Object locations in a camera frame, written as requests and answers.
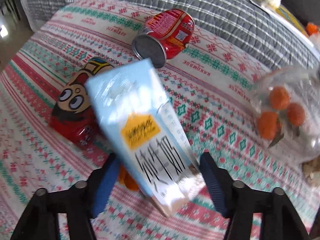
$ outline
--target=can bottom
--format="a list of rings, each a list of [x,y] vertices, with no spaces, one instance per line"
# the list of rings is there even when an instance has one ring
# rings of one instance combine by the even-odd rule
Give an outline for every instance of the can bottom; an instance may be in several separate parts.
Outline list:
[[[155,68],[161,68],[167,60],[162,44],[147,34],[140,34],[132,41],[132,49],[139,59],[150,58]]]

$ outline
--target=orange label on carton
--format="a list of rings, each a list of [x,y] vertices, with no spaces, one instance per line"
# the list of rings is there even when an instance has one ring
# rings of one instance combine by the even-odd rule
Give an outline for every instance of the orange label on carton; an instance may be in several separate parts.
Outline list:
[[[131,150],[135,150],[160,132],[151,114],[135,114],[129,116],[121,130],[121,135]]]

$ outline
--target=crushed can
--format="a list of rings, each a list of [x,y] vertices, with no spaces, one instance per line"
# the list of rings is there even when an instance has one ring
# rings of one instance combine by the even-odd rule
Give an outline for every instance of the crushed can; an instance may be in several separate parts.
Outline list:
[[[147,20],[132,41],[132,49],[139,59],[150,58],[155,68],[165,65],[183,51],[193,34],[192,17],[180,9],[159,13]]]
[[[53,108],[49,126],[80,148],[87,148],[100,131],[84,84],[113,67],[103,58],[91,58],[65,85]]]

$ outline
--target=orange object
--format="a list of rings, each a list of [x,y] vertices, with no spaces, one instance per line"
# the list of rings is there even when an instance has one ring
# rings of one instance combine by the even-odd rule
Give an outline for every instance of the orange object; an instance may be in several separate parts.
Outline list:
[[[275,110],[284,110],[290,103],[290,96],[284,87],[274,87],[270,92],[269,100]]]
[[[312,34],[319,32],[319,27],[317,25],[314,25],[313,23],[308,23],[306,31],[311,36]]]
[[[139,187],[134,179],[130,176],[124,166],[121,165],[119,172],[119,182],[122,185],[125,185],[127,189],[132,191],[138,191]]]
[[[263,112],[257,120],[257,128],[261,138],[273,140],[282,128],[278,114],[275,112]]]
[[[287,116],[292,125],[300,126],[303,124],[306,118],[306,113],[301,105],[297,103],[291,103],[287,108]]]

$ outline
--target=christmas pattern fabric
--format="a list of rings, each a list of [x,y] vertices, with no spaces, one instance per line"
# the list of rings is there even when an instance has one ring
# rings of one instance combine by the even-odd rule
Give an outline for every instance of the christmas pattern fabric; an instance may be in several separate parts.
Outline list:
[[[79,0],[58,11],[13,57],[0,75],[0,233],[9,239],[33,193],[69,188],[86,180],[112,151],[96,139],[86,151],[61,141],[48,127],[53,106],[68,80],[91,58],[120,66],[137,61],[131,41],[158,12],[117,0]],[[187,49],[157,70],[193,148],[208,150],[218,166],[254,189],[281,187],[306,228],[319,208],[319,190],[301,171],[263,149],[255,132],[252,86],[269,72],[229,42],[199,27]],[[279,152],[297,151],[289,142]],[[68,239],[61,214],[60,237]],[[255,214],[252,239],[259,238]],[[215,211],[207,190],[164,218],[139,192],[116,184],[98,218],[97,239],[223,239],[228,220]]]

